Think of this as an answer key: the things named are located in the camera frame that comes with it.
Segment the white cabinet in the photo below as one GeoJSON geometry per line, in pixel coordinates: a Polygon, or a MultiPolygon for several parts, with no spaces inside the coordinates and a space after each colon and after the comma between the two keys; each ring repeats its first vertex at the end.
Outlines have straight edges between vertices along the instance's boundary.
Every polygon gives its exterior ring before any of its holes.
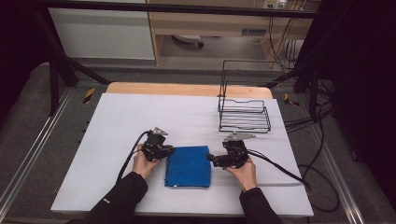
{"type": "Polygon", "coordinates": [[[70,57],[154,60],[147,12],[63,8],[50,8],[49,12],[70,57]]]}

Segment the black sleeve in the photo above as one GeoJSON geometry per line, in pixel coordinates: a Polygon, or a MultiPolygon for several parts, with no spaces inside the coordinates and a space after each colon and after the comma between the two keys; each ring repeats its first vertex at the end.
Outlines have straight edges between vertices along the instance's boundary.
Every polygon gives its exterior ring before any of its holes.
{"type": "Polygon", "coordinates": [[[261,189],[255,188],[246,192],[242,191],[239,196],[239,201],[244,210],[247,224],[282,223],[274,210],[272,210],[261,189]]]}
{"type": "Polygon", "coordinates": [[[67,224],[131,224],[134,209],[147,191],[145,179],[131,172],[96,204],[84,220],[70,220],[67,224]]]}

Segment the black wire rack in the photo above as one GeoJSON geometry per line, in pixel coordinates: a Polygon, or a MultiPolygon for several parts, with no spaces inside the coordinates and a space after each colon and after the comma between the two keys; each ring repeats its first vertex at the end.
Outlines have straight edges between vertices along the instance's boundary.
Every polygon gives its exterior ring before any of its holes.
{"type": "Polygon", "coordinates": [[[225,60],[219,90],[219,131],[240,133],[268,133],[271,122],[264,100],[241,100],[227,97],[228,85],[262,86],[265,81],[234,80],[227,77],[226,63],[274,63],[263,61],[225,60]]]}

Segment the white table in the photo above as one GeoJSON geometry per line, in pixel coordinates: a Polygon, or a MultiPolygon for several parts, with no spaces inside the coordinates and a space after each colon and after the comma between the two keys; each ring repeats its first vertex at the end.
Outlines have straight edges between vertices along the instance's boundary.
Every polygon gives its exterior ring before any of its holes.
{"type": "MultiPolygon", "coordinates": [[[[276,100],[266,99],[265,104],[272,130],[245,140],[245,144],[300,176],[276,100]]],[[[217,97],[103,94],[51,210],[66,214],[90,211],[113,187],[136,138],[156,126],[169,133],[165,144],[205,145],[212,154],[225,154],[221,142],[228,133],[218,131],[217,106],[217,97]]],[[[301,183],[266,161],[252,159],[257,166],[259,187],[278,215],[313,216],[301,183]]],[[[243,215],[238,199],[241,189],[226,171],[212,167],[208,189],[167,188],[165,165],[163,161],[149,178],[148,193],[135,210],[138,215],[243,215]]],[[[131,170],[132,162],[125,174],[131,170]]]]}

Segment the blue towel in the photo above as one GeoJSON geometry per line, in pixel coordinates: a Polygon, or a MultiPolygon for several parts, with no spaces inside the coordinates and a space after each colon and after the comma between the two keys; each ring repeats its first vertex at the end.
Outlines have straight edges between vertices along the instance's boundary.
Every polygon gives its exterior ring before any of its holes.
{"type": "Polygon", "coordinates": [[[176,147],[167,158],[165,186],[209,188],[211,167],[206,159],[207,153],[207,146],[176,147]]]}

